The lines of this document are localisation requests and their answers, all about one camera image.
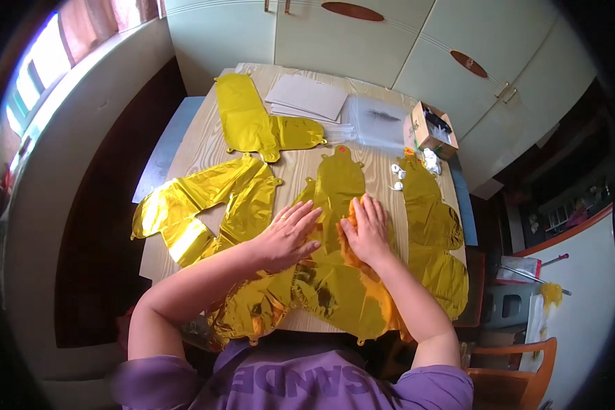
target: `cabinet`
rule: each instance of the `cabinet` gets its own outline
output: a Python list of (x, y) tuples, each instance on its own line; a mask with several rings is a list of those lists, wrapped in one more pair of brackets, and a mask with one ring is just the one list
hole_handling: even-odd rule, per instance
[(383, 15), (380, 22), (337, 14), (320, 0), (279, 1), (275, 63), (391, 88), (434, 0), (351, 0)]
[(554, 127), (595, 75), (584, 46), (559, 16), (511, 87), (459, 141), (458, 156), (469, 191), (474, 193)]
[[(547, 0), (437, 0), (394, 90), (448, 113), (460, 141), (524, 69), (555, 19)], [(451, 50), (488, 77), (467, 70)]]
[(224, 68), (273, 63), (277, 2), (166, 0), (166, 16), (182, 80), (190, 96), (205, 95)]

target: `orange chair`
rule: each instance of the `orange chair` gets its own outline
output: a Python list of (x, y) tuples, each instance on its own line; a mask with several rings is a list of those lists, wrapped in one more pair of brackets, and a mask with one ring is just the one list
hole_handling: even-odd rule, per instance
[(557, 345), (556, 338), (552, 337), (538, 343), (472, 350), (471, 354), (493, 355), (544, 351), (542, 365), (536, 373), (474, 367), (467, 369), (467, 374), (474, 381), (475, 408), (537, 410), (551, 380)]

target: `hand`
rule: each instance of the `hand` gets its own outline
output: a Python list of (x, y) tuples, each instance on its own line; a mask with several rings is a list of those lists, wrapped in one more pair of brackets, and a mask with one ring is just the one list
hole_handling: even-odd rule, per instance
[(281, 272), (319, 249), (319, 241), (305, 240), (320, 215), (321, 208), (312, 209), (312, 201), (283, 208), (262, 234), (249, 241), (262, 269)]
[(353, 207), (357, 232), (348, 219), (342, 219), (340, 224), (353, 252), (360, 260), (373, 267), (375, 261), (393, 255), (387, 240), (387, 211), (378, 200), (367, 194), (363, 196), (363, 203), (353, 198)]

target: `person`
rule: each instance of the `person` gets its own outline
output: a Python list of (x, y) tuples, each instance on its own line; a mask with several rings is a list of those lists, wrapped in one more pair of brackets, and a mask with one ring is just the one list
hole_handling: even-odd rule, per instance
[(387, 212), (353, 200), (358, 229), (342, 219), (356, 255), (380, 276), (418, 342), (411, 370), (396, 384), (373, 379), (350, 350), (318, 342), (266, 344), (230, 340), (201, 381), (185, 360), (178, 327), (258, 270), (280, 272), (319, 249), (305, 242), (321, 214), (311, 201), (283, 209), (258, 237), (186, 267), (152, 286), (132, 314), (128, 361), (113, 394), (133, 409), (471, 409), (472, 380), (460, 369), (448, 316), (391, 251)]

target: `woman's left hand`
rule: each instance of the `woman's left hand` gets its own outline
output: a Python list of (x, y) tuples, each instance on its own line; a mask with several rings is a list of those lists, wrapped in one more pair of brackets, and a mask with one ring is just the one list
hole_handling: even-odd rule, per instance
[(282, 272), (319, 249), (319, 241), (305, 242), (321, 215), (321, 208), (312, 206), (308, 201), (283, 208), (262, 234), (248, 242), (255, 256), (261, 258), (262, 269)]

